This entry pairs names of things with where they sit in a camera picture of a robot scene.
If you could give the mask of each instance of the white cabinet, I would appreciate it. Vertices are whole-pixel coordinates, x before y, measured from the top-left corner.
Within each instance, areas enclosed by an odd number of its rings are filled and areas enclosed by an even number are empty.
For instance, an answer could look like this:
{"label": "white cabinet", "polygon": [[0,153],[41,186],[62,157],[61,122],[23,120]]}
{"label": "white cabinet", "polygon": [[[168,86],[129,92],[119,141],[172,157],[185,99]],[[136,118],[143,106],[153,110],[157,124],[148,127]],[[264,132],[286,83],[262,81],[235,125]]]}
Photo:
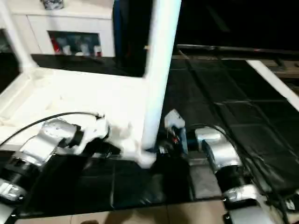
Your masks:
{"label": "white cabinet", "polygon": [[107,57],[114,56],[113,2],[64,0],[63,9],[48,11],[39,0],[7,1],[31,54]]}
{"label": "white cabinet", "polygon": [[29,15],[28,20],[43,54],[55,54],[59,48],[62,54],[95,55],[98,51],[114,56],[112,20],[43,15]]}

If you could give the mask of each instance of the cabinet top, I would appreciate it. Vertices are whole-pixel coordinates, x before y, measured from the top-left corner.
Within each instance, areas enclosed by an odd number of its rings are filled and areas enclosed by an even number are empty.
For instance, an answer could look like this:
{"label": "cabinet top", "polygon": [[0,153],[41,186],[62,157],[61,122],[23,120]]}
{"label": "cabinet top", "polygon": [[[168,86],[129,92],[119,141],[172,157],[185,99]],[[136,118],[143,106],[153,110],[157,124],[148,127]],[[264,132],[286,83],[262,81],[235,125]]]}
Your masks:
{"label": "cabinet top", "polygon": [[64,0],[64,8],[46,10],[40,0],[8,0],[12,14],[112,19],[114,0]]}

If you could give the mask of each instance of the red object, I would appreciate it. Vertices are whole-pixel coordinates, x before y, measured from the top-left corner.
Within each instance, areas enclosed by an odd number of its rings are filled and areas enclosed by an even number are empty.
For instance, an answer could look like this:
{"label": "red object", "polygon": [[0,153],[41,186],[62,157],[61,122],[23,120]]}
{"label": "red object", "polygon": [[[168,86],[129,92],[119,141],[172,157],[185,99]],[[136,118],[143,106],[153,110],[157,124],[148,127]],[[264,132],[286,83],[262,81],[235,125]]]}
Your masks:
{"label": "red object", "polygon": [[61,54],[60,47],[54,38],[51,38],[53,49],[56,54]]}

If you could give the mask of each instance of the white strip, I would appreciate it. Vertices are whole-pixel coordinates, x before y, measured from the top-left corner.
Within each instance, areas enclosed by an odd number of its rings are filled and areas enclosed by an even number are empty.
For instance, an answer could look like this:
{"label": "white strip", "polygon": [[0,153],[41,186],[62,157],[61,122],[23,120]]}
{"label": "white strip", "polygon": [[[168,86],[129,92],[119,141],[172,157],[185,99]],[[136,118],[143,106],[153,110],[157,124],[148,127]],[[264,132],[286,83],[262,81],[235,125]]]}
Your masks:
{"label": "white strip", "polygon": [[270,69],[261,61],[248,60],[251,65],[277,92],[285,97],[290,104],[299,111],[299,97],[286,84],[284,84]]}

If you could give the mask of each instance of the white pole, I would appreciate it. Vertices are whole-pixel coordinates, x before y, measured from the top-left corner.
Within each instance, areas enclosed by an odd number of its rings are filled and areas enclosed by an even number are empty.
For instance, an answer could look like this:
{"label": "white pole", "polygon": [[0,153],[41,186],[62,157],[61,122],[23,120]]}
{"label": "white pole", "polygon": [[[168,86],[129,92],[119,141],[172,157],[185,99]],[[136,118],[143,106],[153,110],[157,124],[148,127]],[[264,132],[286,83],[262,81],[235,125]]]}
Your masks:
{"label": "white pole", "polygon": [[151,19],[145,82],[146,111],[142,148],[154,146],[159,129],[181,0],[155,0]]}
{"label": "white pole", "polygon": [[299,97],[286,84],[284,84],[266,65],[261,61],[248,60],[247,63],[254,68],[277,92],[285,97],[290,104],[299,111]]}
{"label": "white pole", "polygon": [[32,57],[27,52],[27,49],[18,34],[17,28],[14,24],[13,18],[6,4],[6,0],[0,0],[0,15],[2,15],[2,19],[4,21],[4,24],[6,25],[5,28],[6,32],[8,33],[7,37],[10,46],[13,48],[14,53],[16,54],[19,60],[19,67],[22,70],[26,68],[37,67],[37,64],[33,61]]}

